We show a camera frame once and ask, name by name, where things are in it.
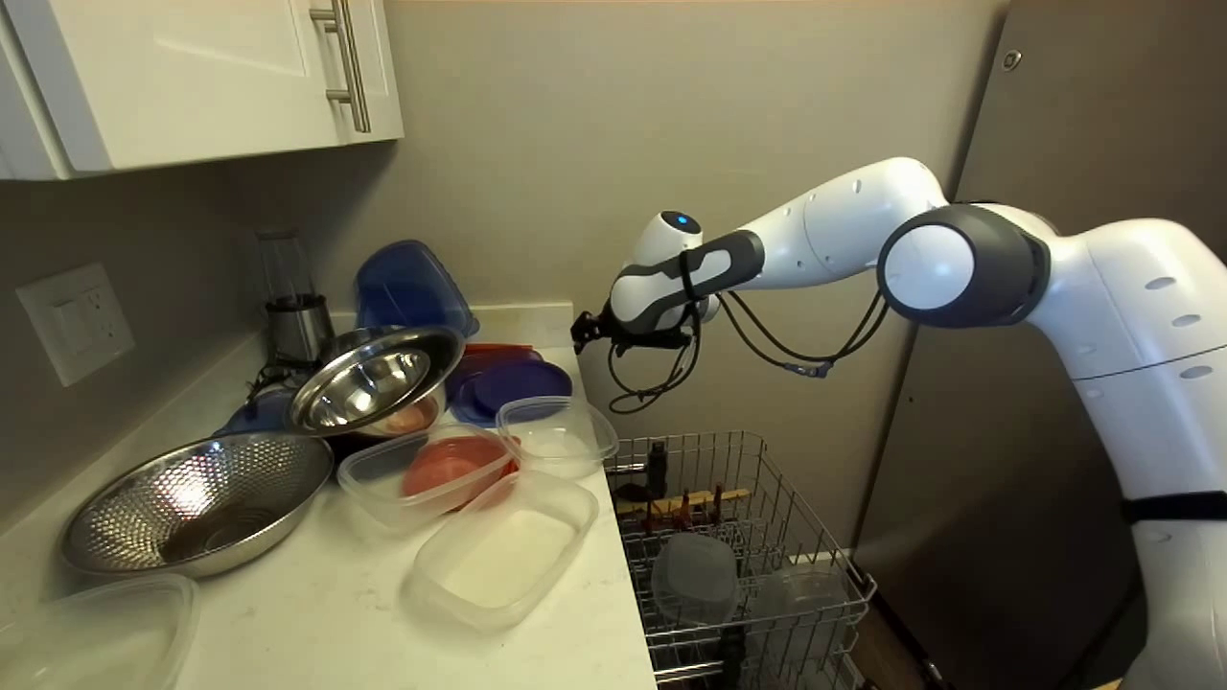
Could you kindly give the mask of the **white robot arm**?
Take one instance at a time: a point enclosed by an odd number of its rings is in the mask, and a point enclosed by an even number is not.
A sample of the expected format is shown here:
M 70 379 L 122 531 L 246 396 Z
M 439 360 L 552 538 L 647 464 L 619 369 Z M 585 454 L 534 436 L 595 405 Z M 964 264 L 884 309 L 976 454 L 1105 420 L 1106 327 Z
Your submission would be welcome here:
M 1110 460 L 1139 554 L 1146 635 L 1120 690 L 1227 690 L 1221 264 L 1193 231 L 1123 217 L 1060 236 L 1007 203 L 953 203 L 926 163 L 889 157 L 723 236 L 654 224 L 569 336 L 681 347 L 730 291 L 853 271 L 915 327 L 1046 341 Z

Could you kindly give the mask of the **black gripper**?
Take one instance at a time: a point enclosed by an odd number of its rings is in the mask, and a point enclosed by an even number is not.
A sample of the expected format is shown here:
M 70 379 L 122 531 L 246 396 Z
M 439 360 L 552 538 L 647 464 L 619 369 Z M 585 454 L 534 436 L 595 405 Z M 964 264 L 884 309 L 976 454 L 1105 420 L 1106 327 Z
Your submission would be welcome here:
M 661 347 L 661 336 L 659 333 L 632 333 L 628 327 L 619 327 L 613 317 L 608 305 L 600 309 L 582 309 L 575 321 L 569 321 L 569 347 L 582 351 L 585 346 L 595 341 L 608 341 L 613 351 L 628 351 L 628 347 Z

